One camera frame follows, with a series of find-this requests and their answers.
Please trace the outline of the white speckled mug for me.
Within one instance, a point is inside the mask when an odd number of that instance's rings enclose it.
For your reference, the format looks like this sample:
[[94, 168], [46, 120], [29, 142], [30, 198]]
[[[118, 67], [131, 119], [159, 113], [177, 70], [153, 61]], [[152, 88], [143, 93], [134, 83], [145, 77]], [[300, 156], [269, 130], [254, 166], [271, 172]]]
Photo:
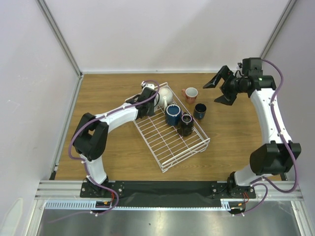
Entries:
[[167, 108], [169, 104], [171, 104], [173, 100], [173, 93], [169, 88], [161, 88], [158, 92], [158, 105]]

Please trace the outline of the dark blue enamel mug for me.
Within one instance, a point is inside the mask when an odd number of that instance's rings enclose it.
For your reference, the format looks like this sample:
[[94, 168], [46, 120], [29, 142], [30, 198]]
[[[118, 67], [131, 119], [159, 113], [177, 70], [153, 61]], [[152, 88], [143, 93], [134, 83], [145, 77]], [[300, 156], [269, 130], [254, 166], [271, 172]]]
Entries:
[[177, 126], [182, 115], [180, 106], [176, 104], [170, 104], [165, 110], [165, 122], [170, 126]]

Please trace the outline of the small dark blue cup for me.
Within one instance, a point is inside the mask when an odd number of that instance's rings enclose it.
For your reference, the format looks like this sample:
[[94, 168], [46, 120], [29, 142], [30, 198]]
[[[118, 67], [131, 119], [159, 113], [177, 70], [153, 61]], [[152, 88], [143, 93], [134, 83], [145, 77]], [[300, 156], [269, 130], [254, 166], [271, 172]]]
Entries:
[[206, 110], [207, 110], [207, 107], [206, 107], [205, 104], [202, 104], [202, 103], [196, 104], [195, 108], [194, 108], [194, 111], [193, 111], [193, 117], [196, 120], [204, 119], [205, 114], [206, 114]]

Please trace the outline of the black mug white interior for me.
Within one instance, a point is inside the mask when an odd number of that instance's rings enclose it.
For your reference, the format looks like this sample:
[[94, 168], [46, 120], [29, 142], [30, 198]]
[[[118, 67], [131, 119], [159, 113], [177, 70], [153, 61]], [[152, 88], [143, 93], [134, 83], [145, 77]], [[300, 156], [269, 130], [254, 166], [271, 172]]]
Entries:
[[193, 117], [187, 113], [183, 113], [177, 126], [178, 134], [182, 137], [190, 136], [193, 132], [193, 127], [194, 127]]

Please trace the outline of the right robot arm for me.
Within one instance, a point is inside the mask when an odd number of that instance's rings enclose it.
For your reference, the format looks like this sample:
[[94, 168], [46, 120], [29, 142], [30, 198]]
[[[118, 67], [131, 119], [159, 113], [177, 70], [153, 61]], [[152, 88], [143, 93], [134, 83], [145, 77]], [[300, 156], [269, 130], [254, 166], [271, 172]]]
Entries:
[[282, 87], [271, 75], [264, 75], [262, 58], [246, 58], [238, 64], [238, 76], [224, 65], [217, 74], [204, 85], [205, 89], [220, 86], [222, 96], [215, 102], [233, 105], [240, 93], [246, 93], [255, 107], [262, 136], [262, 146], [251, 153], [249, 164], [243, 169], [232, 172], [227, 179], [226, 191], [233, 198], [244, 193], [244, 187], [266, 180], [270, 176], [282, 175], [290, 169], [297, 170], [296, 160], [301, 153], [301, 145], [293, 142], [285, 128], [279, 106], [278, 92]]

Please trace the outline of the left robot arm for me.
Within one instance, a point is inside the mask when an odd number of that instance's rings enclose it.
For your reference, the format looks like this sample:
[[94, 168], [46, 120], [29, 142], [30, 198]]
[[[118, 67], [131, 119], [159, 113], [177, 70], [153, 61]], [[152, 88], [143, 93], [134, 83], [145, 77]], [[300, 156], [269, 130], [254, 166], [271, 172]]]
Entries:
[[82, 116], [70, 141], [68, 155], [84, 164], [87, 179], [92, 183], [91, 191], [96, 196], [103, 197], [110, 190], [102, 163], [108, 134], [127, 122], [153, 116], [157, 95], [155, 86], [146, 83], [142, 86], [141, 94], [127, 100], [118, 108], [100, 115], [86, 113]]

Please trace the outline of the red mug white interior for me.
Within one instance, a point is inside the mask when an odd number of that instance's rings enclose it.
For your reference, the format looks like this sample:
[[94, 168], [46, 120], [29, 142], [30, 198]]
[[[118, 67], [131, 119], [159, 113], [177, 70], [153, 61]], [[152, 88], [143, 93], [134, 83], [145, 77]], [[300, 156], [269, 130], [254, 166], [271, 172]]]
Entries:
[[182, 89], [182, 95], [188, 104], [193, 104], [198, 96], [198, 90], [193, 87]]

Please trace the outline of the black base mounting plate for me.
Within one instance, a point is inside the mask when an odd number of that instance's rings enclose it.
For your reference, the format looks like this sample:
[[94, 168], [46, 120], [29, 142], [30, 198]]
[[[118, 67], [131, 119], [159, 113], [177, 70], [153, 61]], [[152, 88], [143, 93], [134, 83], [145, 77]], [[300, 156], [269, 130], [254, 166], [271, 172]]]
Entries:
[[251, 187], [228, 187], [225, 181], [110, 181], [120, 207], [218, 207], [221, 199], [256, 197]]

